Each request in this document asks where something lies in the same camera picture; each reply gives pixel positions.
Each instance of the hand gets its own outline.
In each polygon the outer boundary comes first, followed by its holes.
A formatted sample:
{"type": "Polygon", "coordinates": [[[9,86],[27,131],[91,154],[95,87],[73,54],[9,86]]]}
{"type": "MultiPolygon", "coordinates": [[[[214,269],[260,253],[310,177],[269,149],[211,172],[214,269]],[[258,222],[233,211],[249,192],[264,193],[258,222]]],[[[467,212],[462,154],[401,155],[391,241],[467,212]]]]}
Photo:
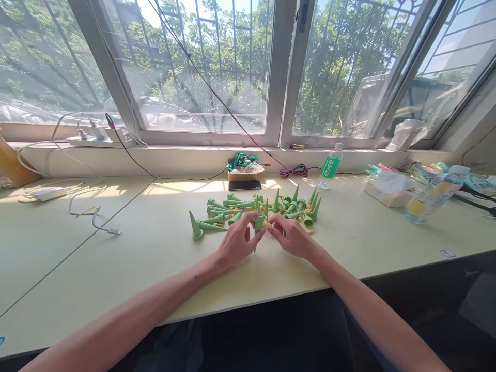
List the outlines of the hand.
{"type": "Polygon", "coordinates": [[[265,230],[261,230],[250,240],[248,223],[254,226],[253,217],[258,215],[257,212],[248,212],[229,227],[224,240],[217,250],[219,260],[225,269],[231,268],[247,258],[255,250],[262,236],[264,236],[265,230]]]}
{"type": "Polygon", "coordinates": [[[317,253],[324,251],[310,235],[303,229],[297,220],[288,220],[281,214],[271,217],[267,231],[275,237],[281,247],[293,256],[312,260],[317,253]]]}

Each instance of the plastic bottle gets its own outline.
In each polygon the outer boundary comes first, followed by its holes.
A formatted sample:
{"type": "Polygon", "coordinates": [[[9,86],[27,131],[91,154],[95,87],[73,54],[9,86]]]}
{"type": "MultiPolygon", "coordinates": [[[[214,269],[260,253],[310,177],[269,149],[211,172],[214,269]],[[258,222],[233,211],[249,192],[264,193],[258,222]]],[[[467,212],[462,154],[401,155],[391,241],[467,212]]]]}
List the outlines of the plastic bottle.
{"type": "Polygon", "coordinates": [[[463,186],[465,175],[470,168],[453,165],[448,173],[435,177],[427,188],[417,195],[408,205],[405,218],[413,223],[423,223],[434,211],[441,207],[463,186]]]}
{"type": "Polygon", "coordinates": [[[343,144],[338,142],[334,146],[334,150],[329,153],[329,156],[325,160],[325,164],[322,167],[322,172],[319,177],[319,187],[322,189],[329,188],[329,179],[334,178],[337,168],[343,158],[343,144]]]}

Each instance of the person's left hand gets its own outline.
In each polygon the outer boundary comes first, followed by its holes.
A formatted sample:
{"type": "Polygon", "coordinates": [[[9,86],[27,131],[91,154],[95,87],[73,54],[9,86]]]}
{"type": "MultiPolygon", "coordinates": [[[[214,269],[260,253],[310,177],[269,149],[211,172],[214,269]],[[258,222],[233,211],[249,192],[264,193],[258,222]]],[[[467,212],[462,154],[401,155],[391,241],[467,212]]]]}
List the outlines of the person's left hand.
{"type": "Polygon", "coordinates": [[[248,257],[255,250],[262,236],[264,236],[265,230],[261,230],[250,240],[248,223],[251,223],[253,226],[253,217],[258,215],[255,211],[245,213],[237,222],[229,227],[224,240],[216,252],[224,269],[229,269],[248,257]]]}

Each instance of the bottle cap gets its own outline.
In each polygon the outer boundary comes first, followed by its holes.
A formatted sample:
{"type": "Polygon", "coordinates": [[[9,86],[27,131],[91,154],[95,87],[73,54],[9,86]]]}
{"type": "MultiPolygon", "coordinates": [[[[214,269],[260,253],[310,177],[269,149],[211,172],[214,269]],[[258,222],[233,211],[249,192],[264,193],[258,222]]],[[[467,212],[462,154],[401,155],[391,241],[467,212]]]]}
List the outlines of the bottle cap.
{"type": "Polygon", "coordinates": [[[451,168],[449,169],[449,172],[450,173],[460,174],[460,175],[465,175],[468,172],[470,172],[470,168],[464,167],[464,166],[461,166],[461,165],[452,165],[451,168]]]}

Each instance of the label sticker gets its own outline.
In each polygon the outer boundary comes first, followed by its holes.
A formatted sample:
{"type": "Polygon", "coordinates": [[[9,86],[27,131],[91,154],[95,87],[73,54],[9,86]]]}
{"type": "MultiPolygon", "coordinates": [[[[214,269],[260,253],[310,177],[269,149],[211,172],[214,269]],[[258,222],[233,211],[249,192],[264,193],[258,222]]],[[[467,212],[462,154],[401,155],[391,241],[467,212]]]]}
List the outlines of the label sticker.
{"type": "Polygon", "coordinates": [[[445,256],[447,258],[455,258],[456,257],[456,254],[454,254],[450,250],[440,250],[439,253],[441,253],[443,256],[445,256]]]}

